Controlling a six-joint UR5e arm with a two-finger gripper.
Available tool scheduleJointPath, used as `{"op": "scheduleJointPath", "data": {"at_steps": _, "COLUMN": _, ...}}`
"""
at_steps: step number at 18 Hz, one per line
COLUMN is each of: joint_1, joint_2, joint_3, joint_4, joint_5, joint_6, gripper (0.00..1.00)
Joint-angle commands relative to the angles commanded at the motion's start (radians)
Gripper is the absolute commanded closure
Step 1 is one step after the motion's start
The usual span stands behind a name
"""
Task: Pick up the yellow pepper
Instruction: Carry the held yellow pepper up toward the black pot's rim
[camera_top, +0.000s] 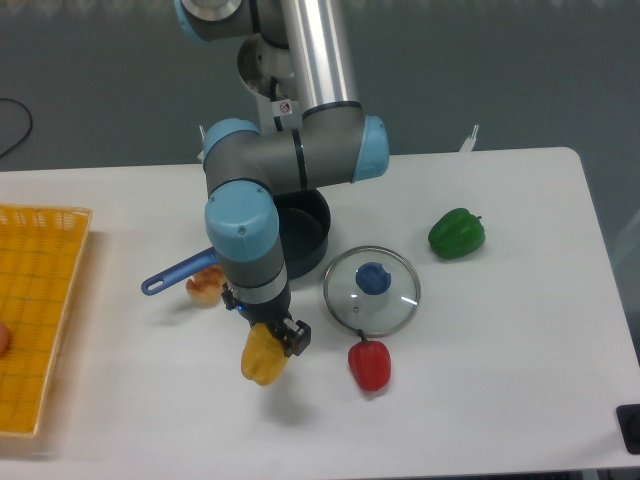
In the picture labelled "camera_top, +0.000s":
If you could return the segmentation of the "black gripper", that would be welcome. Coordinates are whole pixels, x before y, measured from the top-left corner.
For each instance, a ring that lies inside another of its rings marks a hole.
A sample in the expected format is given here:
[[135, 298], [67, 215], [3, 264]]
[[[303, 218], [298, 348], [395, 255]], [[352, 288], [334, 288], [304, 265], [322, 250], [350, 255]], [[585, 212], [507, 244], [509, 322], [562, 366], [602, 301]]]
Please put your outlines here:
[[237, 298], [235, 291], [225, 282], [221, 298], [227, 310], [237, 311], [251, 327], [264, 324], [279, 341], [286, 357], [300, 356], [310, 345], [311, 327], [302, 320], [291, 319], [291, 292], [288, 285], [267, 302], [246, 303]]

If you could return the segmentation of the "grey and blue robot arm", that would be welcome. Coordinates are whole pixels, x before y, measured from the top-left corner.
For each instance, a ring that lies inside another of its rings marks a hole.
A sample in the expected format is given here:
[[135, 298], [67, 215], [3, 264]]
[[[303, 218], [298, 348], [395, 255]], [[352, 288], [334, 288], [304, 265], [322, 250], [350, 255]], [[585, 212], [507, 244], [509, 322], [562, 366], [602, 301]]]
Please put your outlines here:
[[259, 37], [291, 61], [298, 127], [272, 133], [226, 119], [203, 136], [206, 231], [226, 276], [222, 298], [251, 324], [264, 324], [287, 356], [300, 355], [310, 327], [293, 319], [275, 198], [383, 175], [383, 121], [357, 93], [338, 1], [179, 1], [182, 28], [202, 41]]

